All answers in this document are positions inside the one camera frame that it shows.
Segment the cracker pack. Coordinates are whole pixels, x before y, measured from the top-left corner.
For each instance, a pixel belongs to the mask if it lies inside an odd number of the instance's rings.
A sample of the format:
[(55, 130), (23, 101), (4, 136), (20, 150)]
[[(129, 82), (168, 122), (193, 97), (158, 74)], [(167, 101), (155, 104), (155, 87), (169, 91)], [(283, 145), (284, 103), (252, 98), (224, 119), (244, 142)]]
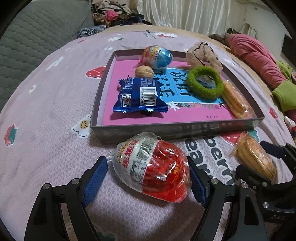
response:
[(246, 132), (243, 132), (238, 139), (236, 155), (247, 167), (274, 181), (277, 169), (272, 158), (259, 142)]
[(223, 80), (223, 85), (222, 99), (226, 102), (234, 116), (237, 119), (254, 118), (253, 108), (234, 85), (229, 80)]

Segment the red toy egg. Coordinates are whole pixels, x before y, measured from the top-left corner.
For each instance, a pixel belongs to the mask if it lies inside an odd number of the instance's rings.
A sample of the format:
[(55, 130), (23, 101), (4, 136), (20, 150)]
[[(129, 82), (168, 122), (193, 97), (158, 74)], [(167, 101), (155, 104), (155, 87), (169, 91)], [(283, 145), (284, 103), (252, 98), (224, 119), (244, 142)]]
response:
[(150, 197), (181, 203), (190, 192), (187, 157), (154, 133), (139, 133), (119, 143), (107, 162), (122, 183)]

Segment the blue snack packet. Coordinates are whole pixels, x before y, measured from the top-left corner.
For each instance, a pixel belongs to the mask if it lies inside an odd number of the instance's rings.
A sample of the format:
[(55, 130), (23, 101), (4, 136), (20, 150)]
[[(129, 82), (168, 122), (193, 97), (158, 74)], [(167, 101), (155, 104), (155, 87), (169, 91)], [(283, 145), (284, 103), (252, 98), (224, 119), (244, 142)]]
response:
[(154, 79), (129, 77), (119, 80), (120, 92), (114, 112), (139, 111), (166, 113), (168, 105), (161, 99), (161, 83)]

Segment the beige sheer scrunchie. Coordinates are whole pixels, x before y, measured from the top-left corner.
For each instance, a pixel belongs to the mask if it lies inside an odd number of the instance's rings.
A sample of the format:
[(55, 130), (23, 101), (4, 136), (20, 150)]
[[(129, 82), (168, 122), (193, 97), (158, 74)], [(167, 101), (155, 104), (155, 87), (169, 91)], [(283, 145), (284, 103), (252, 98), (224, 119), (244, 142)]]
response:
[(218, 73), (223, 70), (222, 64), (218, 55), (214, 53), (213, 49), (207, 42), (199, 41), (186, 52), (186, 60), (189, 69), (204, 66), (211, 67)]

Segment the walnut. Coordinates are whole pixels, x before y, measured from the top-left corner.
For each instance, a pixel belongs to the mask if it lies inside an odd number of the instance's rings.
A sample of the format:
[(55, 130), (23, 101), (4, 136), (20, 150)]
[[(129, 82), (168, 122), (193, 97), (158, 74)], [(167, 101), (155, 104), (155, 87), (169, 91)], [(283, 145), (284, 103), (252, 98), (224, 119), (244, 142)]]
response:
[(152, 79), (152, 78), (154, 78), (154, 71), (149, 66), (142, 65), (142, 66), (139, 66), (138, 68), (136, 68), (135, 77)]

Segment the blue toy egg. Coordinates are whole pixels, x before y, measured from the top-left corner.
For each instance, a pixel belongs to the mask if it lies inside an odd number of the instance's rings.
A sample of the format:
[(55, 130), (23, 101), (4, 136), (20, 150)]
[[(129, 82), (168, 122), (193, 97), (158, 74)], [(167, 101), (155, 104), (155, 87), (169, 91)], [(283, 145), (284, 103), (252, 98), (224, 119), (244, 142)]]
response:
[(144, 49), (139, 62), (152, 69), (166, 69), (172, 62), (171, 52), (160, 46), (148, 46)]

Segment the green garment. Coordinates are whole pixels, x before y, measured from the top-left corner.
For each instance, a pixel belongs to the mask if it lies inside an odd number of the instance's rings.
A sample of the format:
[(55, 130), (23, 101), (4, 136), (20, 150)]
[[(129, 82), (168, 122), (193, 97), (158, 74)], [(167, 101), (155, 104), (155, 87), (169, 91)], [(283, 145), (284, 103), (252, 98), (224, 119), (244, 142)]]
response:
[(276, 60), (285, 80), (273, 91), (283, 112), (295, 110), (295, 70), (287, 63)]

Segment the purple strawberry blanket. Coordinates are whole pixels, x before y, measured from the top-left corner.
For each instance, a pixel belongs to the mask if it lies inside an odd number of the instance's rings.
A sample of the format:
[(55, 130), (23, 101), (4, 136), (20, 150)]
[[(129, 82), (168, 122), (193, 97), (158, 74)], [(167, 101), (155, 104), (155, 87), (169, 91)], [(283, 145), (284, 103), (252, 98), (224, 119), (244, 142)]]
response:
[[(23, 240), (44, 183), (64, 185), (114, 150), (81, 121), (91, 116), (99, 78), (87, 72), (107, 65), (121, 49), (160, 45), (186, 51), (204, 40), (241, 78), (265, 116), (251, 135), (277, 145), (293, 143), (283, 116), (263, 81), (222, 44), (170, 28), (131, 26), (69, 42), (50, 54), (16, 89), (1, 111), (1, 219)], [(193, 195), (179, 204), (140, 194), (108, 172), (87, 212), (102, 233), (116, 240), (189, 240), (203, 214)]]

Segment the pink quilt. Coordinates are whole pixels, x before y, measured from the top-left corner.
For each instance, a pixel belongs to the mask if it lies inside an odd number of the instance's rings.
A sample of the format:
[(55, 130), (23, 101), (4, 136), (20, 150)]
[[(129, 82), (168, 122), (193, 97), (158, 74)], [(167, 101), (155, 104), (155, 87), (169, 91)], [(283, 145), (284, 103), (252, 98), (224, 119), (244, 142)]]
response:
[[(233, 54), (247, 63), (272, 91), (285, 80), (276, 59), (260, 41), (245, 34), (235, 34), (229, 37), (228, 42)], [(295, 110), (283, 113), (295, 121)]]

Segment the black television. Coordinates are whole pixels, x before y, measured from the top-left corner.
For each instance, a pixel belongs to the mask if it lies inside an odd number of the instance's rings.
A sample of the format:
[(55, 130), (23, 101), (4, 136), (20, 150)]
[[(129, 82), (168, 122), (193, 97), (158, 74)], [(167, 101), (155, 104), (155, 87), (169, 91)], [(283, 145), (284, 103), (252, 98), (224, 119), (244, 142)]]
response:
[(282, 50), (283, 54), (288, 58), (293, 65), (296, 65), (296, 46), (291, 37), (285, 35), (283, 40)]

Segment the dark shallow box tray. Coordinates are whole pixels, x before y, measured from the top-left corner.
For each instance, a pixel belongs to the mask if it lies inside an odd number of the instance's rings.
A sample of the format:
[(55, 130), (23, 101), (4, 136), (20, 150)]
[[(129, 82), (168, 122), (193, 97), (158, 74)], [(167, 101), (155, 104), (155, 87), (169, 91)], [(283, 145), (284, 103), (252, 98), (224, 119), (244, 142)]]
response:
[(116, 103), (130, 106), (130, 93), (121, 94), (120, 81), (134, 77), (141, 49), (114, 51), (109, 58), (96, 93), (91, 128), (100, 141), (118, 143), (141, 133), (153, 132), (164, 139), (245, 131), (264, 120), (264, 114), (230, 67), (224, 65), (222, 80), (229, 81), (251, 108), (250, 116), (238, 119), (222, 98), (214, 100), (195, 96), (186, 85), (188, 66), (184, 52), (173, 52), (165, 70), (156, 71), (153, 79), (138, 89), (141, 101), (154, 105), (153, 87), (159, 84), (159, 97), (168, 106), (165, 113), (121, 113), (113, 111)]

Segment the pink blue book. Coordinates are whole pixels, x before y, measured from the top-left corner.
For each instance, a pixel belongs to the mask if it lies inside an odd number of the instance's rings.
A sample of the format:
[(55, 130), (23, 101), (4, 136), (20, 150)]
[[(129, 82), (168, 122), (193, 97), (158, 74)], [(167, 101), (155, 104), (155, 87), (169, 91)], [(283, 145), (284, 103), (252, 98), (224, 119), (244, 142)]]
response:
[(147, 116), (140, 113), (114, 112), (112, 109), (117, 102), (120, 90), (119, 80), (134, 77), (137, 64), (138, 60), (115, 60), (107, 70), (108, 78), (104, 87), (107, 94), (102, 125), (122, 126), (235, 119), (223, 99), (202, 100), (191, 94), (185, 83), (188, 74), (185, 61), (173, 61), (167, 70), (155, 73), (156, 80), (161, 83), (160, 97), (168, 105), (166, 113)]

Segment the white curtain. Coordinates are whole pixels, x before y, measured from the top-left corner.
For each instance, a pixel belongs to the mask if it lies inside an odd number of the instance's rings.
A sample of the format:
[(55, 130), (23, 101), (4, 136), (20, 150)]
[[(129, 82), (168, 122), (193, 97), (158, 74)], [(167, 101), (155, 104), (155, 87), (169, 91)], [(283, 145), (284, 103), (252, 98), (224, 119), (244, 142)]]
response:
[(154, 25), (208, 36), (225, 32), (231, 1), (137, 1), (136, 7)]

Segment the grey quilted headboard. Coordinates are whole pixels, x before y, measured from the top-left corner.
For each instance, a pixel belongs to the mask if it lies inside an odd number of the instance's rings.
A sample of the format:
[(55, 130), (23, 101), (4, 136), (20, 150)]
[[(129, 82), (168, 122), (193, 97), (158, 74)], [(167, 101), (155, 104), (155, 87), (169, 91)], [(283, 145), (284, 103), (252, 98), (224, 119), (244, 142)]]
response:
[(93, 26), (91, 1), (32, 1), (1, 37), (1, 107), (51, 53)]

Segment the blue floral pillow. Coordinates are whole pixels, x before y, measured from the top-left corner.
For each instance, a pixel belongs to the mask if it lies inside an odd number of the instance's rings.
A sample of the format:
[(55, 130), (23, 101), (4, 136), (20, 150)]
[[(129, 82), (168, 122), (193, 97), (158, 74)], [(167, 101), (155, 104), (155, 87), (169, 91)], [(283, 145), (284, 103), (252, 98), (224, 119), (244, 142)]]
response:
[(77, 38), (84, 38), (103, 32), (107, 29), (106, 25), (82, 28), (77, 32)]

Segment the pile of clothes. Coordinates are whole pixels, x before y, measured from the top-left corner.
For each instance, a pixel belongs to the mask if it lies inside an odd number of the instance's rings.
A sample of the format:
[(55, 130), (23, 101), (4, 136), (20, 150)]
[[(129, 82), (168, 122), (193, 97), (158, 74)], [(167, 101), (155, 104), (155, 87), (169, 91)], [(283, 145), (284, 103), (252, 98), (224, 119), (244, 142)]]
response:
[(152, 26), (152, 23), (145, 20), (144, 15), (135, 9), (130, 9), (127, 4), (120, 4), (116, 1), (99, 1), (92, 3), (91, 12), (96, 26), (105, 25), (108, 27), (144, 24)]

